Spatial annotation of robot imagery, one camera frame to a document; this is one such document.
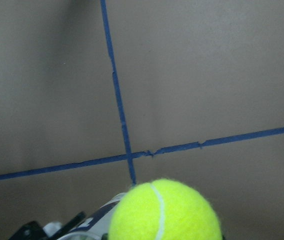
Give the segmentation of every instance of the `tennis ball seam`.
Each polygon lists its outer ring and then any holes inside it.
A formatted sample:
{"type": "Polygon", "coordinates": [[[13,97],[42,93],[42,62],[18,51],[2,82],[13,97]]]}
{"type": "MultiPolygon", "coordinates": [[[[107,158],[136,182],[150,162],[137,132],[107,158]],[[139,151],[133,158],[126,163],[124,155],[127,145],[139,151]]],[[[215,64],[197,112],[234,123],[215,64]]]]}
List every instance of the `tennis ball seam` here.
{"type": "Polygon", "coordinates": [[[156,237],[155,240],[161,240],[163,237],[163,234],[165,232],[165,220],[166,220],[166,216],[165,216],[165,203],[163,200],[162,195],[160,194],[160,192],[157,190],[157,188],[153,185],[150,184],[152,190],[154,191],[157,200],[159,201],[160,204],[160,218],[159,218],[159,225],[158,225],[158,230],[156,233],[156,237]]]}

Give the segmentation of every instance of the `tennis ball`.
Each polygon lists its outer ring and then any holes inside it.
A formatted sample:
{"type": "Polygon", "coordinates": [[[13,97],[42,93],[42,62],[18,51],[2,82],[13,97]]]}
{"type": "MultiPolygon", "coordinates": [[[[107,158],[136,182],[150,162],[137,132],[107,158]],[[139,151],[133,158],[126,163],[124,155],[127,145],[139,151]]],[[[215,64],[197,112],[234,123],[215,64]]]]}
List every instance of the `tennis ball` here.
{"type": "Polygon", "coordinates": [[[207,200],[181,182],[159,179],[130,190],[116,206],[109,240],[222,240],[207,200]]]}

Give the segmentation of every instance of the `blue tape line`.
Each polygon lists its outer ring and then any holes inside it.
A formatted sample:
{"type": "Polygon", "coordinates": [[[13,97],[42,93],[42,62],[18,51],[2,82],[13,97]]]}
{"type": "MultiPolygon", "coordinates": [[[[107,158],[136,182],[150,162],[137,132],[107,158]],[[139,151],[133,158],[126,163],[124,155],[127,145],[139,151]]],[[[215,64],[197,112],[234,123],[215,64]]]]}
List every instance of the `blue tape line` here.
{"type": "MultiPolygon", "coordinates": [[[[272,135],[280,135],[280,134],[284,134],[284,127],[264,130],[264,131],[245,133],[245,134],[234,135],[234,136],[228,136],[228,137],[215,138],[215,139],[207,140],[204,143],[191,142],[191,143],[182,144],[182,145],[168,146],[168,147],[160,148],[154,153],[151,152],[150,150],[139,151],[139,152],[132,153],[131,156],[133,159],[138,159],[140,157],[149,157],[149,156],[153,157],[155,155],[160,155],[160,154],[185,151],[189,149],[203,148],[203,147],[227,144],[227,143],[250,140],[250,139],[257,139],[257,138],[262,138],[262,137],[269,137],[272,135]]],[[[31,176],[31,175],[38,175],[38,174],[45,174],[45,173],[68,170],[68,169],[88,167],[88,166],[93,166],[93,165],[123,161],[126,159],[127,159],[127,155],[122,154],[122,155],[117,155],[117,156],[110,156],[110,157],[104,157],[104,158],[99,158],[99,159],[94,159],[94,160],[88,160],[88,161],[79,162],[79,163],[69,163],[69,164],[63,164],[63,165],[43,167],[43,168],[32,169],[32,170],[27,170],[27,171],[19,171],[19,172],[14,172],[14,173],[2,174],[0,175],[0,180],[13,179],[13,178],[19,178],[19,177],[25,177],[25,176],[31,176]]]]}
{"type": "Polygon", "coordinates": [[[127,156],[127,163],[129,168],[130,177],[132,180],[132,184],[136,184],[136,173],[133,165],[133,158],[132,158],[132,151],[131,151],[131,145],[130,145],[130,139],[129,139],[129,132],[126,122],[126,117],[124,114],[124,108],[123,108],[123,102],[121,97],[121,91],[120,91],[120,85],[119,85],[119,79],[118,79],[118,73],[117,73],[117,67],[116,67],[116,60],[114,58],[114,51],[113,51],[113,45],[112,45],[112,38],[110,33],[110,27],[109,27],[109,20],[108,20],[108,12],[107,12],[107,5],[105,0],[101,0],[101,10],[102,10],[102,18],[103,18],[103,25],[104,25],[104,31],[105,31],[105,39],[106,39],[106,45],[107,45],[107,51],[108,55],[111,59],[113,73],[113,85],[115,90],[115,96],[116,96],[116,102],[117,102],[117,108],[118,113],[120,116],[120,121],[122,125],[122,134],[124,139],[124,145],[125,145],[125,152],[127,156]]]}
{"type": "Polygon", "coordinates": [[[256,132],[245,133],[245,134],[234,135],[234,136],[215,138],[215,139],[207,140],[203,143],[199,143],[198,141],[195,141],[195,142],[190,142],[190,143],[186,143],[182,145],[163,147],[157,150],[153,155],[166,154],[166,153],[172,153],[172,152],[178,152],[178,151],[184,151],[184,150],[196,149],[196,148],[202,149],[203,147],[208,147],[208,146],[213,146],[213,145],[228,144],[232,142],[257,139],[257,138],[268,137],[268,136],[279,135],[279,134],[284,134],[284,127],[264,130],[264,131],[256,131],[256,132]]]}

